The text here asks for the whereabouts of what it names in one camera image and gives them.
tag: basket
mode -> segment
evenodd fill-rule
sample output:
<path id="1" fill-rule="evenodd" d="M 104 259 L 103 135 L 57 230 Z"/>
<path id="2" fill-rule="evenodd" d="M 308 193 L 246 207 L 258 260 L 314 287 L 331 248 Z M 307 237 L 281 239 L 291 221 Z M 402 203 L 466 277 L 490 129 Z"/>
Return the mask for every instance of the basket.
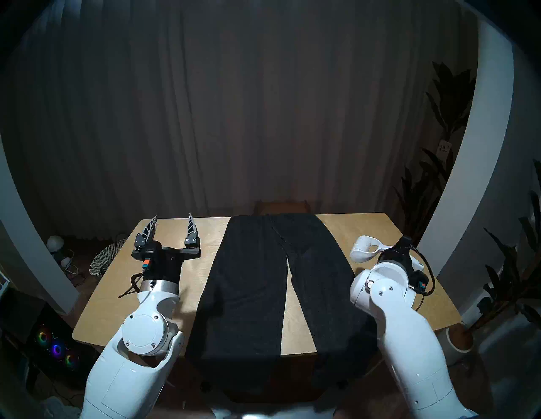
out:
<path id="1" fill-rule="evenodd" d="M 126 240 L 126 238 L 118 240 L 117 242 L 108 245 L 105 249 L 98 253 L 90 264 L 90 274 L 96 278 L 101 278 L 103 274 L 105 274 L 105 271 L 107 271 L 109 265 L 111 265 L 111 262 L 115 258 L 118 251 L 120 251 Z"/>

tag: gray curtain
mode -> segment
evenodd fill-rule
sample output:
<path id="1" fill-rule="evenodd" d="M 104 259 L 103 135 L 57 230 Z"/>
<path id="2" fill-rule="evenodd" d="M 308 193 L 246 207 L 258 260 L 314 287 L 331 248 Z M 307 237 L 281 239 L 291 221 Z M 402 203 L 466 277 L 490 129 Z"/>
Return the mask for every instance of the gray curtain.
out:
<path id="1" fill-rule="evenodd" d="M 62 235 L 257 200 L 397 218 L 439 141 L 431 63 L 475 71 L 476 25 L 451 0 L 57 0 L 1 75 L 6 155 Z"/>

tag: table top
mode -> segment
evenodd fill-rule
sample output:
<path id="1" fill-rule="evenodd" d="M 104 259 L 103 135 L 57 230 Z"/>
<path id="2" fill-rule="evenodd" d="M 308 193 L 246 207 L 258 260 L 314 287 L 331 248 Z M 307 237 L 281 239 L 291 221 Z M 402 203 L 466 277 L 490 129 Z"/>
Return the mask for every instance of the table top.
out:
<path id="1" fill-rule="evenodd" d="M 388 245 L 396 243 L 401 237 L 400 230 L 389 217 L 381 213 L 325 214 L 317 215 L 317 217 L 334 236 L 356 275 L 363 268 L 371 268 L 377 261 L 377 258 L 360 264 L 351 261 L 349 251 L 359 236 L 373 236 Z M 222 242 L 229 219 L 230 217 L 195 218 L 201 238 L 201 257 L 183 263 L 180 278 L 180 304 L 173 313 L 173 320 L 179 325 L 179 330 L 184 332 L 186 342 L 192 330 L 197 305 L 207 282 L 214 256 Z M 139 222 L 100 280 L 75 326 L 72 335 L 75 340 L 104 347 L 124 319 L 138 307 L 135 294 L 129 294 L 120 299 L 118 296 L 130 287 L 130 277 L 141 272 L 141 262 L 131 257 L 131 250 L 136 234 L 141 232 L 148 222 L 149 220 Z M 164 246 L 181 248 L 184 247 L 183 241 L 187 228 L 187 218 L 159 219 L 154 239 Z M 419 302 L 420 296 L 417 296 L 413 306 L 417 307 Z M 425 316 L 433 330 L 443 329 L 460 322 L 456 307 L 439 283 L 436 284 L 434 293 L 425 298 L 419 313 Z M 291 272 L 288 267 L 281 354 L 299 355 L 315 352 L 314 341 L 293 290 Z"/>

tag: rgb fan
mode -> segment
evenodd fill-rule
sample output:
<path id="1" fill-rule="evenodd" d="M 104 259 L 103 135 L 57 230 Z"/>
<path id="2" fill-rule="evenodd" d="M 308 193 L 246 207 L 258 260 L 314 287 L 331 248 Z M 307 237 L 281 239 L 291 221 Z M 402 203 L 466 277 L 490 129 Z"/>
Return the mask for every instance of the rgb fan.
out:
<path id="1" fill-rule="evenodd" d="M 51 346 L 51 340 L 51 331 L 45 326 L 40 326 L 36 333 L 37 344 L 42 348 L 49 348 Z"/>
<path id="2" fill-rule="evenodd" d="M 73 349 L 68 349 L 66 351 L 64 363 L 70 370 L 76 370 L 79 366 L 79 354 Z"/>
<path id="3" fill-rule="evenodd" d="M 51 346 L 52 357 L 57 360 L 64 359 L 65 352 L 66 352 L 66 349 L 64 346 L 64 342 L 62 342 L 60 339 L 53 339 L 52 346 Z"/>

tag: pant leg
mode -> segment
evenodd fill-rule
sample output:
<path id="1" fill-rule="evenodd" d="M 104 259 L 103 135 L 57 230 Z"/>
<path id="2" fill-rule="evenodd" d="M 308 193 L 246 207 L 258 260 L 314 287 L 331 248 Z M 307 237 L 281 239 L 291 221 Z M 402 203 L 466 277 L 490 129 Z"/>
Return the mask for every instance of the pant leg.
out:
<path id="1" fill-rule="evenodd" d="M 269 218 L 231 218 L 197 307 L 186 358 L 222 388 L 262 387 L 280 356 L 286 289 L 286 255 Z"/>
<path id="2" fill-rule="evenodd" d="M 375 320 L 349 301 L 354 274 L 344 253 L 314 215 L 272 217 L 310 328 L 318 360 L 313 384 L 327 387 L 362 374 L 377 351 Z"/>

